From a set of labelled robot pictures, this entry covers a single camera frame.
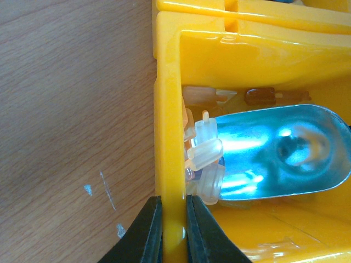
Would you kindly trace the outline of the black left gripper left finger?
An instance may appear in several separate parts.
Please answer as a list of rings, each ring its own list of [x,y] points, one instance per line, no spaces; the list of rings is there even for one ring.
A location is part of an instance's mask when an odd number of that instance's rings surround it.
[[[124,236],[100,262],[162,262],[162,202],[150,197]]]

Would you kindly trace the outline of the yellow bin with star candies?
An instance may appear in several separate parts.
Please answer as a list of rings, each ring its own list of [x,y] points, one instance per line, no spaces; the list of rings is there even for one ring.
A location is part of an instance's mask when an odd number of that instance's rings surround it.
[[[350,13],[276,1],[152,1],[160,11],[240,19],[296,30],[350,35]]]

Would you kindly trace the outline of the silver metal scoop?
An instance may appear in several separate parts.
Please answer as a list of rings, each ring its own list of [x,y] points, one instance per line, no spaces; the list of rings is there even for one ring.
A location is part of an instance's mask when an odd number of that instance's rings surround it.
[[[350,127],[325,107],[266,108],[216,121],[224,147],[223,201],[321,192],[350,176]]]

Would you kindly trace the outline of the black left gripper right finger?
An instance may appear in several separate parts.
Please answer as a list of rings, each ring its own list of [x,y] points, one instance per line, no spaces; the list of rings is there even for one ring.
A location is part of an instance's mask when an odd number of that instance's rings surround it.
[[[188,262],[250,262],[226,236],[199,196],[186,197]]]

